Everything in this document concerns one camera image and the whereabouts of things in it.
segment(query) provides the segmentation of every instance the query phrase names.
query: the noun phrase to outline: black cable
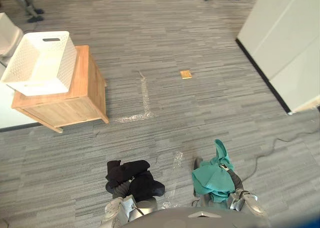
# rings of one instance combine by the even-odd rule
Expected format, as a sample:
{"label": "black cable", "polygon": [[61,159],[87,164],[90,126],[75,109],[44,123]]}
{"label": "black cable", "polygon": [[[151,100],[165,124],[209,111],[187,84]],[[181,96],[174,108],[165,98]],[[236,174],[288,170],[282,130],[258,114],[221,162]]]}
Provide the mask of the black cable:
{"label": "black cable", "polygon": [[260,154],[260,155],[258,155],[258,156],[255,157],[255,165],[254,165],[254,170],[253,170],[253,172],[252,172],[250,175],[248,175],[246,178],[244,178],[244,179],[242,180],[242,182],[245,182],[247,179],[249,179],[250,177],[252,177],[252,176],[256,173],[257,168],[258,168],[258,160],[259,160],[260,158],[270,156],[270,155],[272,155],[272,154],[274,153],[274,151],[276,150],[276,149],[275,149],[275,147],[276,147],[276,142],[277,142],[278,140],[279,140],[279,141],[282,141],[282,142],[285,142],[285,143],[288,143],[288,142],[294,141],[295,139],[297,139],[297,138],[298,138],[300,135],[302,135],[302,134],[315,134],[315,133],[317,133],[317,132],[319,132],[319,130],[315,130],[315,131],[313,131],[313,132],[301,132],[301,133],[296,134],[292,139],[289,139],[289,140],[284,140],[284,139],[280,139],[280,138],[274,139],[274,140],[273,140],[273,143],[272,143],[272,148],[271,148],[271,150],[270,150],[268,153]]}
{"label": "black cable", "polygon": [[37,28],[37,26],[38,26],[38,22],[36,22],[35,23],[35,25],[34,25],[34,28],[33,29],[28,29],[28,30],[25,30],[24,31],[24,34],[27,34],[27,33],[33,33],[35,30],[36,30],[36,28]]}

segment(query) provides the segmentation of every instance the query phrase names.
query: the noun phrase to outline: wooden cabinet leg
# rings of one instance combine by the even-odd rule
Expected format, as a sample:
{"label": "wooden cabinet leg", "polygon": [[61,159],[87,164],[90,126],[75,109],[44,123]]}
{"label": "wooden cabinet leg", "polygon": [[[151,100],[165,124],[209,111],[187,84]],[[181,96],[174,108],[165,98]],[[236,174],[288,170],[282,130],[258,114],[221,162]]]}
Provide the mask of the wooden cabinet leg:
{"label": "wooden cabinet leg", "polygon": [[102,116],[101,119],[104,121],[104,123],[109,124],[109,119],[106,115]]}
{"label": "wooden cabinet leg", "polygon": [[31,119],[34,119],[35,121],[39,122],[40,124],[48,127],[49,129],[52,129],[53,131],[57,132],[57,133],[62,133],[64,130],[62,128],[59,127],[54,127],[46,122],[44,122],[43,120],[35,117],[34,115],[32,115],[31,113],[29,113],[27,110],[24,110],[22,108],[16,108],[17,111],[23,113],[24,115],[30,117]]}

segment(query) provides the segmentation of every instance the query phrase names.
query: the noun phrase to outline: teal cloth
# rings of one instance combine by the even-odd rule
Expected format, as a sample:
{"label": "teal cloth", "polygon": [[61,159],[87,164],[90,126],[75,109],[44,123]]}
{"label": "teal cloth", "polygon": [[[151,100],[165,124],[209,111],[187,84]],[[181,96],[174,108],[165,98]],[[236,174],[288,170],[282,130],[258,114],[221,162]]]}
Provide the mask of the teal cloth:
{"label": "teal cloth", "polygon": [[210,161],[203,161],[200,167],[192,172],[193,186],[198,194],[210,194],[214,202],[222,202],[235,191],[235,185],[229,173],[221,168],[225,164],[232,171],[228,152],[221,140],[214,141],[216,157]]}

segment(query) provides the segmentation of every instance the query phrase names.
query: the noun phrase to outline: black cloth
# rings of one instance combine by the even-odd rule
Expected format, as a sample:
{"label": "black cloth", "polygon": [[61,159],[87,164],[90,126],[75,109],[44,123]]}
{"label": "black cloth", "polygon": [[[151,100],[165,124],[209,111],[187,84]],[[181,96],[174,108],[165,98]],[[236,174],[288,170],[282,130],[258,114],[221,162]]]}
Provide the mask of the black cloth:
{"label": "black cloth", "polygon": [[109,174],[111,170],[115,167],[120,166],[121,160],[111,160],[106,164],[107,173]]}
{"label": "black cloth", "polygon": [[126,197],[133,195],[136,202],[149,199],[153,196],[162,196],[165,193],[165,186],[154,180],[150,171],[149,163],[145,160],[124,163],[121,160],[109,161],[107,165],[108,183],[105,189],[112,194],[112,197]]}
{"label": "black cloth", "polygon": [[124,163],[123,165],[116,165],[115,161],[109,161],[110,171],[105,177],[111,184],[109,187],[114,188],[132,177],[136,176],[139,173],[146,171],[150,165],[145,160],[138,160],[134,162]]}
{"label": "black cloth", "polygon": [[136,202],[150,199],[153,196],[162,196],[165,193],[165,186],[154,180],[150,171],[138,174],[131,181],[127,195],[133,195]]}

